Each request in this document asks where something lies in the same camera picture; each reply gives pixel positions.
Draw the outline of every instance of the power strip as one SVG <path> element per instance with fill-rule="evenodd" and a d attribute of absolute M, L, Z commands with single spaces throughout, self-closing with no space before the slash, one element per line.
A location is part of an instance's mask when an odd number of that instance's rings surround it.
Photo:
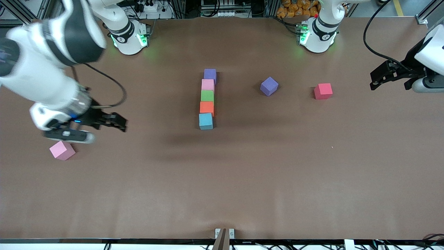
<path fill-rule="evenodd" d="M 218 17 L 223 17 L 223 16 L 234 16 L 236 13 L 234 11 L 219 11 L 218 12 Z"/>
<path fill-rule="evenodd" d="M 157 12 L 158 8 L 159 8 L 159 4 L 155 3 L 155 4 L 153 4 L 153 6 L 149 6 L 149 5 L 146 6 L 145 5 L 145 7 L 143 8 L 143 11 L 144 12 Z"/>

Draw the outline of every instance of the purple cube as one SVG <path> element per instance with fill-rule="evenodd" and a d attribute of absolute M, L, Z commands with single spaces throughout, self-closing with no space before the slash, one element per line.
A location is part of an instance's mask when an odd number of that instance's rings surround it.
<path fill-rule="evenodd" d="M 204 79 L 213 79 L 214 84 L 216 84 L 216 69 L 205 69 L 203 71 L 203 78 Z"/>
<path fill-rule="evenodd" d="M 261 84 L 261 91 L 269 97 L 278 89 L 278 86 L 279 84 L 273 78 L 268 77 L 267 80 Z"/>

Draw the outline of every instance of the orange cube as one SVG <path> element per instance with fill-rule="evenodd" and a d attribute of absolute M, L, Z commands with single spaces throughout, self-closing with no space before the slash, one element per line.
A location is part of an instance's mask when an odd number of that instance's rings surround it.
<path fill-rule="evenodd" d="M 212 101 L 201 101 L 200 113 L 211 113 L 211 116 L 214 117 L 214 103 Z"/>

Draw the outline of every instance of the red cube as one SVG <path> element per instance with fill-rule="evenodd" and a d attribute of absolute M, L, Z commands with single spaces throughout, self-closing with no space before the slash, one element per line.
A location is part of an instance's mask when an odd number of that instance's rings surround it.
<path fill-rule="evenodd" d="M 330 83 L 320 83 L 314 88 L 314 98 L 316 100 L 329 99 L 333 95 Z"/>
<path fill-rule="evenodd" d="M 214 103 L 212 101 L 201 101 L 199 113 L 211 113 L 214 117 Z"/>

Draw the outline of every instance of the blue cube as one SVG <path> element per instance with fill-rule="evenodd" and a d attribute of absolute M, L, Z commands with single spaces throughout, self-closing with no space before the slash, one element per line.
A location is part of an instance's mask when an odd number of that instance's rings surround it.
<path fill-rule="evenodd" d="M 278 86 L 279 84 L 273 78 L 268 77 L 267 80 L 261 84 L 261 91 L 269 97 L 278 89 Z"/>
<path fill-rule="evenodd" d="M 203 71 L 203 78 L 204 79 L 213 79 L 214 84 L 216 84 L 216 69 L 205 69 Z"/>
<path fill-rule="evenodd" d="M 213 129 L 213 116 L 211 113 L 199 114 L 199 127 L 201 130 Z"/>

